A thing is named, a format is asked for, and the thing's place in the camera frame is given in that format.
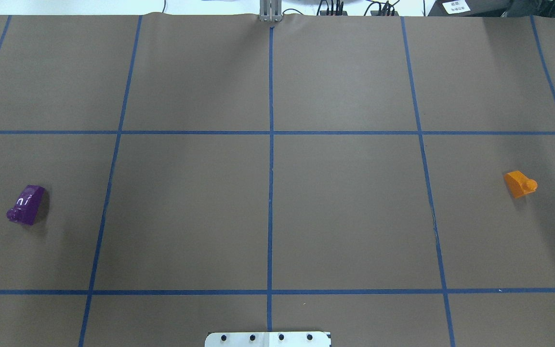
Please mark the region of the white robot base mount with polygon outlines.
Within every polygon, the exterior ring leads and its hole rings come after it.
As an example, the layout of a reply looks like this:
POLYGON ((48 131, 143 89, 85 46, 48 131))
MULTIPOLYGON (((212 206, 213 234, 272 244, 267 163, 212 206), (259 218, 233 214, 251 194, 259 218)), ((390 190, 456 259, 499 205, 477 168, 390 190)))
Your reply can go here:
POLYGON ((329 332, 216 332, 208 334, 205 347, 331 347, 329 332))

